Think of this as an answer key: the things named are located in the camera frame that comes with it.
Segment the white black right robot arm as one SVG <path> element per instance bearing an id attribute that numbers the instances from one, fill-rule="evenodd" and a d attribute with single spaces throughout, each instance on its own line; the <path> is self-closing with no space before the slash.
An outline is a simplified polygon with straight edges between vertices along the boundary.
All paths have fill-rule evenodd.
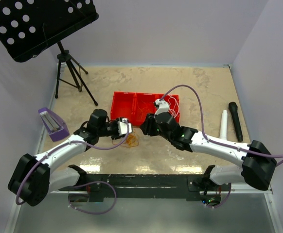
<path id="1" fill-rule="evenodd" d="M 277 162 L 259 141 L 234 143 L 204 135 L 201 131 L 180 126 L 168 112 L 148 113 L 140 126 L 144 135 L 161 136 L 178 150 L 208 154 L 231 163 L 230 166 L 209 166 L 202 184 L 209 191 L 225 183 L 246 183 L 267 191 Z"/>

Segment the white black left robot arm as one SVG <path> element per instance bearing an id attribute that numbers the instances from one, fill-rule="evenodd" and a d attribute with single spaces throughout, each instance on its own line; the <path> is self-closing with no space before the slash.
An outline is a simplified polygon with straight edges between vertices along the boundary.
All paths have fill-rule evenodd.
<path id="1" fill-rule="evenodd" d="M 102 150 L 96 145 L 99 138 L 125 141 L 130 133 L 131 124 L 127 118 L 109 120 L 105 110 L 96 109 L 89 120 L 61 144 L 34 156 L 28 153 L 21 156 L 8 183 L 8 190 L 16 196 L 16 205 L 36 206 L 49 192 L 66 186 L 84 189 L 87 179 L 76 169 L 69 167 L 60 175 L 54 172 L 69 159 L 89 149 Z"/>

